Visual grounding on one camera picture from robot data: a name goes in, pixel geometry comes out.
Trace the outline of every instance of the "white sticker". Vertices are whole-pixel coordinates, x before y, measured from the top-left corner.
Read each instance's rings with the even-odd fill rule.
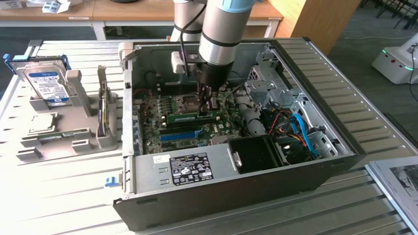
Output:
[[[65,102],[69,99],[64,86],[57,82],[60,76],[56,72],[29,73],[29,77],[32,85],[44,100],[48,102]]]
[[[88,17],[68,17],[69,20],[89,20]]]
[[[167,163],[169,161],[169,154],[153,156],[152,159],[153,159],[153,164]]]

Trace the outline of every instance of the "blue clip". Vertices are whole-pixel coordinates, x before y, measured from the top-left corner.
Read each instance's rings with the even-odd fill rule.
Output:
[[[64,59],[65,69],[66,69],[66,70],[70,70],[70,66],[69,66],[69,62],[68,62],[68,57],[66,57],[66,55],[62,54],[60,57]]]
[[[4,54],[2,59],[4,59],[5,65],[12,70],[12,73],[16,75],[16,72],[14,72],[12,66],[10,66],[10,55],[9,54]]]
[[[114,187],[118,186],[118,182],[114,176],[105,179],[105,185],[104,187]]]

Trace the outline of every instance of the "white box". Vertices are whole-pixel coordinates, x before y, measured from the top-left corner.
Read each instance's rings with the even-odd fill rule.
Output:
[[[21,8],[20,0],[0,0],[0,10]]]

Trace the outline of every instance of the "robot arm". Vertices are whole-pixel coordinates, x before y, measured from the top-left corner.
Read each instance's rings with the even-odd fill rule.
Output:
[[[189,19],[196,16],[196,10],[187,11],[184,9],[201,9],[203,7],[200,3],[196,3],[197,1],[183,0],[181,2],[183,3],[175,1],[175,31],[181,30],[179,25],[184,26],[188,23],[185,22],[187,20],[183,20],[184,18]],[[253,3],[255,0],[207,1],[199,45],[200,62],[196,63],[197,94],[200,103],[199,111],[203,115],[208,110],[219,109],[219,102],[216,101],[217,91],[228,79]],[[184,13],[189,14],[188,12],[192,12],[193,15],[185,17]],[[200,34],[197,30],[200,26],[199,19],[184,31],[184,33],[188,34],[188,38],[195,39]]]

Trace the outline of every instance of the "motherboard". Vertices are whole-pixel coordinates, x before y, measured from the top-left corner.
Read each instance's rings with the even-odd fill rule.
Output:
[[[133,95],[143,135],[144,154],[224,143],[244,135],[241,117],[225,106],[225,89],[219,93],[220,110],[200,117],[197,93],[163,95],[141,89]]]

